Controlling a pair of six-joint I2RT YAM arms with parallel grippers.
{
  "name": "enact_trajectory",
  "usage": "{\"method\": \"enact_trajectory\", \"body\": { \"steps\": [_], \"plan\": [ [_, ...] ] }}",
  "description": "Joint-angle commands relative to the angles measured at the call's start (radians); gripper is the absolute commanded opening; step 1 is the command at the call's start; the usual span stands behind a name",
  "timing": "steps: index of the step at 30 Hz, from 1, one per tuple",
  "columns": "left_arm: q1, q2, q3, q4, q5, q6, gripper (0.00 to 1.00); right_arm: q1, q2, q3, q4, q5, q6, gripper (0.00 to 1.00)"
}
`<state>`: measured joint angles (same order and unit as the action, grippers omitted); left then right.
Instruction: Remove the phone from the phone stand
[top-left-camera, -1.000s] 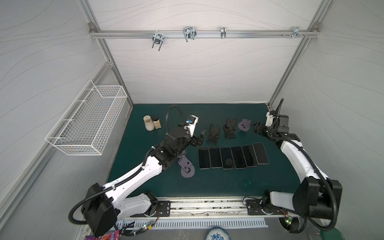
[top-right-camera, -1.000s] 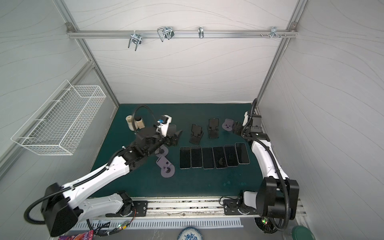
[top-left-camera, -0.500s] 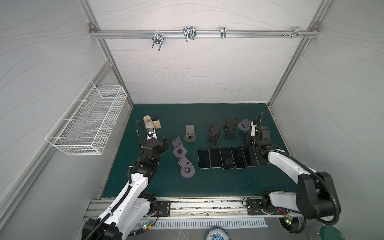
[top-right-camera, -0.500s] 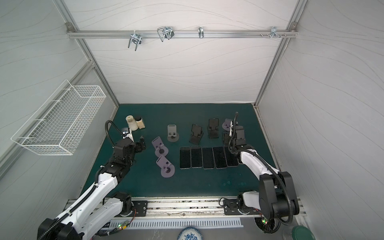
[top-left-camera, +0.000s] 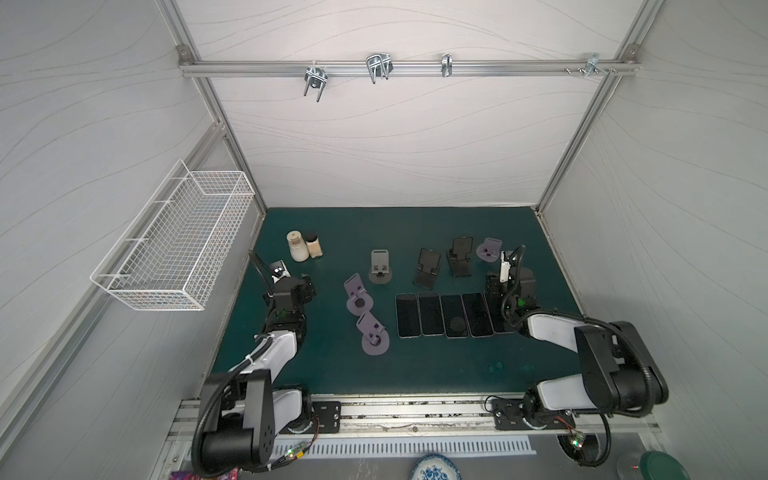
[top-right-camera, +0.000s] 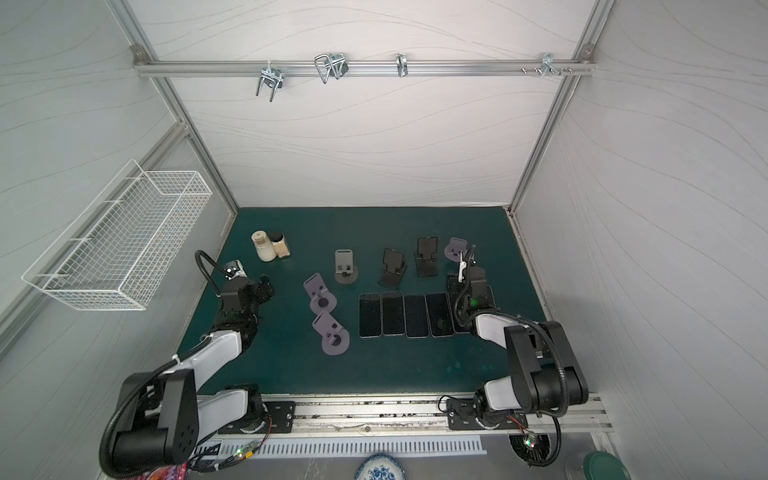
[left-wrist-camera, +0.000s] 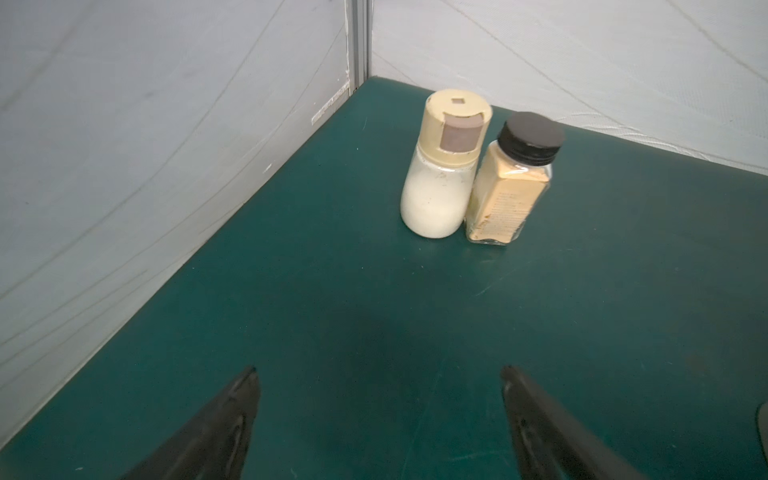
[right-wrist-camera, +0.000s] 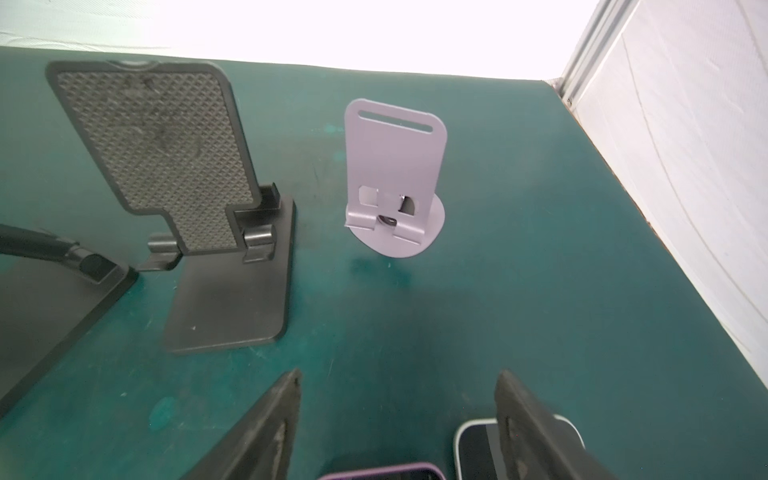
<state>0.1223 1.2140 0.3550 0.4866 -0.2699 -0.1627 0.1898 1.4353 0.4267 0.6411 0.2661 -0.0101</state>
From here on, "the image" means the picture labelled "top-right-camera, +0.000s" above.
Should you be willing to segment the phone with purple frame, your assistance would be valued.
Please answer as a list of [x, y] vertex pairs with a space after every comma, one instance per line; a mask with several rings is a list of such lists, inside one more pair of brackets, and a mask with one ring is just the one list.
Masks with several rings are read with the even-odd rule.
[[455, 292], [449, 298], [450, 313], [456, 333], [470, 333], [472, 320], [470, 319], [474, 304], [471, 293], [467, 289]]

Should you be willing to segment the phone with cracked screen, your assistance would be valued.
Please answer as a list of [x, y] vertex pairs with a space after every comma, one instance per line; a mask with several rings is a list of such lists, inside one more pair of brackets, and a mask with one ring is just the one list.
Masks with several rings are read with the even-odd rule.
[[454, 328], [447, 295], [430, 293], [425, 299], [431, 335], [435, 338], [452, 336]]

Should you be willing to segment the phone with dark frame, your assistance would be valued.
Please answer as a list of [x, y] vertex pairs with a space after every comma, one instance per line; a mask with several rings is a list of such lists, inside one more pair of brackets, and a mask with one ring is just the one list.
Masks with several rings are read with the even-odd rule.
[[382, 294], [382, 332], [385, 336], [405, 334], [404, 295], [401, 292]]

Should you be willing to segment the phone with light green frame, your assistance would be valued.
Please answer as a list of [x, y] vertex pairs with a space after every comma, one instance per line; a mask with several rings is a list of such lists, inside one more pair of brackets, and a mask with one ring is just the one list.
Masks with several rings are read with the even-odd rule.
[[375, 338], [382, 335], [379, 293], [365, 293], [359, 297], [359, 335], [361, 338]]

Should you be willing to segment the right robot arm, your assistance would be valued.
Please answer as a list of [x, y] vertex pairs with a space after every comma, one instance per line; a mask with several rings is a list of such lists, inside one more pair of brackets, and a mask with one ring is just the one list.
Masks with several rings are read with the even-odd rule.
[[483, 268], [462, 260], [447, 277], [451, 312], [458, 331], [469, 332], [506, 351], [508, 373], [474, 394], [476, 420], [494, 427], [507, 415], [563, 417], [589, 399], [589, 387], [563, 326], [502, 312], [491, 298]]

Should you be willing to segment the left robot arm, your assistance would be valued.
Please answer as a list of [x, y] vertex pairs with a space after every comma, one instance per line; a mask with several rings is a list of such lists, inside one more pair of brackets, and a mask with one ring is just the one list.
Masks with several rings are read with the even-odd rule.
[[256, 385], [214, 395], [199, 389], [244, 353], [259, 326], [258, 308], [275, 294], [268, 276], [235, 276], [221, 288], [214, 325], [189, 352], [151, 372], [125, 379], [99, 446], [102, 470], [131, 478], [159, 467], [181, 465], [196, 446], [226, 426], [259, 429], [269, 420]]

